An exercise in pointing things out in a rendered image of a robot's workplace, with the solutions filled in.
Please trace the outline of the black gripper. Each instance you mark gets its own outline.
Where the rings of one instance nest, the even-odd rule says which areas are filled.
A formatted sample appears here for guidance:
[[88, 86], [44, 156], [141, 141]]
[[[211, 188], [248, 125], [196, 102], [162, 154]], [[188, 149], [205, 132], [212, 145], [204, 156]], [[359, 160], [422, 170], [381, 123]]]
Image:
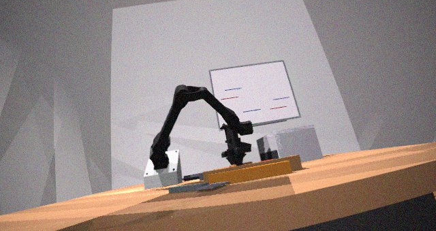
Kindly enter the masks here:
[[247, 155], [245, 153], [251, 152], [250, 146], [240, 147], [240, 138], [238, 136], [231, 136], [226, 138], [225, 143], [228, 144], [227, 151], [222, 152], [221, 157], [227, 157], [226, 159], [229, 161], [231, 165], [236, 164], [240, 166], [243, 164], [243, 158]]

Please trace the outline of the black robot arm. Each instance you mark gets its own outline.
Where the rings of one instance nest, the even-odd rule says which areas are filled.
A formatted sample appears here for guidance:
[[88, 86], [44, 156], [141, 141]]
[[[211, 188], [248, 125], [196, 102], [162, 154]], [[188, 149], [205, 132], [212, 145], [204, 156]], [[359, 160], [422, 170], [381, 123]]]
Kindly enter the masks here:
[[168, 167], [170, 160], [166, 151], [168, 151], [168, 148], [170, 147], [170, 132], [172, 131], [180, 111], [187, 105], [187, 103], [199, 99], [204, 99], [223, 117], [227, 125], [223, 123], [220, 129], [225, 129], [226, 138], [237, 136], [238, 134], [241, 136], [253, 134], [252, 122], [240, 122], [236, 113], [225, 107], [207, 90], [206, 87], [185, 86], [180, 84], [175, 88], [172, 106], [163, 123], [163, 127], [156, 135], [151, 145], [149, 159], [153, 163], [153, 170]]

